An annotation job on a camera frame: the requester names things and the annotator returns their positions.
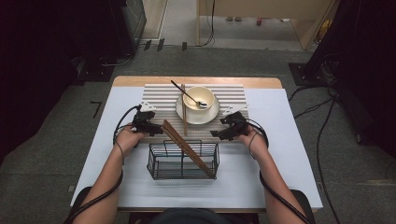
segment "black wire basket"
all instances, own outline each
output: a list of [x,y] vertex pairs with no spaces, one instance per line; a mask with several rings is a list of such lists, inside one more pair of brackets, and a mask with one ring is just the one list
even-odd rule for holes
[[171,140],[149,144],[148,171],[153,179],[216,179],[219,167],[219,144],[201,140],[186,141],[209,168],[204,172]]

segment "saucer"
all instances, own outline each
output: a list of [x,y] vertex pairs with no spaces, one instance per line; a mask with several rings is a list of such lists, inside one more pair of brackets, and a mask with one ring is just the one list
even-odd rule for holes
[[[215,97],[215,102],[207,110],[192,110],[186,107],[187,122],[190,124],[205,124],[214,119],[220,110],[219,99]],[[183,119],[183,105],[181,97],[176,100],[176,112]]]

